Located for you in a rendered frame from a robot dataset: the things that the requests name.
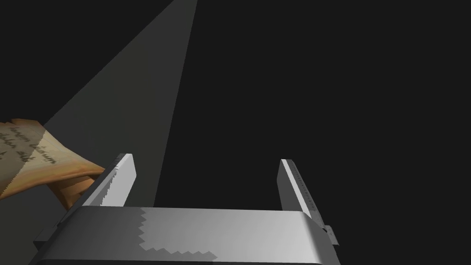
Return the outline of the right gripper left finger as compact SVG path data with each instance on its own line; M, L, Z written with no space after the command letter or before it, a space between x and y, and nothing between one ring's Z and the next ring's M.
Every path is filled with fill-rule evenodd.
M136 169L132 154L121 154L107 173L103 173L90 186L90 192L82 206L124 206L136 179Z

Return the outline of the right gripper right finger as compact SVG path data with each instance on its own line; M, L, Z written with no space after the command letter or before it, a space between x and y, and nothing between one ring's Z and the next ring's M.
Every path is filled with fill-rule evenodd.
M319 210L293 160L280 160L277 187L283 211L304 212L321 228L325 227Z

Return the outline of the brown book with script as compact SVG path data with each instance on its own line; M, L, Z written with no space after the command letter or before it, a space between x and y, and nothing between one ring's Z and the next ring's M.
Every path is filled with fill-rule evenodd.
M0 122L0 200L46 185L68 210L103 172L38 121Z

